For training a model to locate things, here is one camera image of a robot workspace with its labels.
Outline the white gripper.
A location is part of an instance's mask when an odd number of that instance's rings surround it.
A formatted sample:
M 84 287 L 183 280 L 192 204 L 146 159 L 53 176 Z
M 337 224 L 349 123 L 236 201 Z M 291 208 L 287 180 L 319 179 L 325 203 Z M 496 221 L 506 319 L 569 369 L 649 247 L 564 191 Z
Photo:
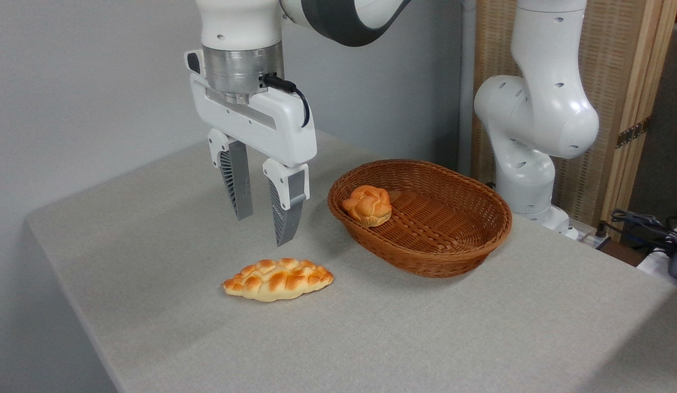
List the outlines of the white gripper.
M 308 164 L 318 151 L 313 119 L 300 97 L 263 86 L 258 93 L 215 90 L 202 50 L 186 52 L 192 97 L 208 133 L 213 165 L 219 169 L 237 219 L 253 214 L 247 147 L 265 154 L 277 246 L 294 238 L 304 201 L 310 199 Z

